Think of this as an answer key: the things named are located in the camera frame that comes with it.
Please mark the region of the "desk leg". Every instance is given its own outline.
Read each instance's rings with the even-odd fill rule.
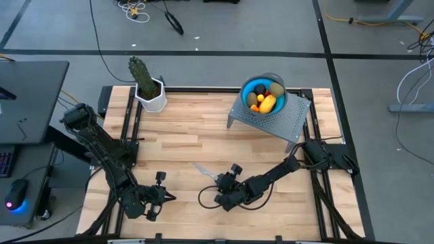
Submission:
[[[51,126],[48,127],[47,134],[45,135],[45,142],[54,142],[56,147],[60,150],[91,164],[90,158],[85,155],[85,153],[88,152],[86,147]]]
[[[52,198],[50,197],[52,189],[48,186],[48,182],[49,181],[47,181],[43,187],[39,206],[36,211],[36,216],[40,217],[43,221],[48,220],[53,214],[51,203]]]

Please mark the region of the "keyboard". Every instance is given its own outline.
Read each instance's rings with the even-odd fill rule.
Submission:
[[[15,164],[15,146],[0,146],[0,178],[11,177]]]

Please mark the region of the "blue light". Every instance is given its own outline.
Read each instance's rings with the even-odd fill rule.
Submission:
[[[24,200],[18,209],[10,210],[9,212],[13,214],[22,214],[27,210],[26,206],[27,206],[27,200]]]

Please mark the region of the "white pot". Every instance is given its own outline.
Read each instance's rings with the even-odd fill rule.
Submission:
[[[160,95],[149,101],[145,100],[137,94],[138,84],[136,84],[136,98],[142,103],[144,109],[148,113],[161,113],[161,111],[163,111],[164,107],[167,105],[167,99],[165,98],[165,92],[164,92],[164,84],[157,79],[152,78],[152,80],[160,84],[161,87]]]

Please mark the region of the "black monitor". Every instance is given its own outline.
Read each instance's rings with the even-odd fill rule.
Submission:
[[[9,92],[6,89],[3,89],[2,87],[0,87],[0,99],[3,99],[3,100],[15,100],[16,96],[13,95],[12,92]]]

